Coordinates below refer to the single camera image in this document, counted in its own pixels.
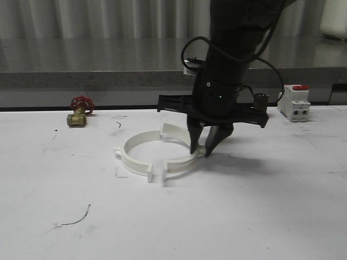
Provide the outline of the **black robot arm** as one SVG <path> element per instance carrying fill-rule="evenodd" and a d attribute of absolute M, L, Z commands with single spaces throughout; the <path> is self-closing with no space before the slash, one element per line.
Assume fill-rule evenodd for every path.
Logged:
<path fill-rule="evenodd" d="M 190 152 L 204 127 L 210 131 L 205 155 L 233 132 L 237 122 L 265 127 L 268 115 L 237 103 L 249 64 L 267 47 L 282 11 L 290 1 L 211 1 L 207 57 L 195 69 L 191 95 L 161 95 L 157 109 L 184 113 Z"/>

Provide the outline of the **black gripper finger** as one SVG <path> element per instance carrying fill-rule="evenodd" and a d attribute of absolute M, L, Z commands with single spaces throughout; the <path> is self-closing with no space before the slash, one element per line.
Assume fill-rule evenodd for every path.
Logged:
<path fill-rule="evenodd" d="M 211 126 L 209 134 L 205 142 L 205 157 L 211 155 L 214 148 L 221 143 L 225 138 L 229 137 L 233 132 L 233 125 L 226 126 Z"/>
<path fill-rule="evenodd" d="M 203 127 L 200 125 L 200 120 L 187 116 L 187 128 L 190 136 L 190 154 L 193 154 L 197 147 Z"/>

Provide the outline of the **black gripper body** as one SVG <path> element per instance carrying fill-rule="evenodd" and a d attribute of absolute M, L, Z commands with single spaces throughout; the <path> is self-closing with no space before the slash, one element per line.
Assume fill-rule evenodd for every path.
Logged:
<path fill-rule="evenodd" d="M 242 84 L 221 84 L 199 70 L 191 95 L 160 95 L 157 110 L 184 113 L 208 126 L 247 123 L 264 128 L 267 113 L 237 103 Z"/>

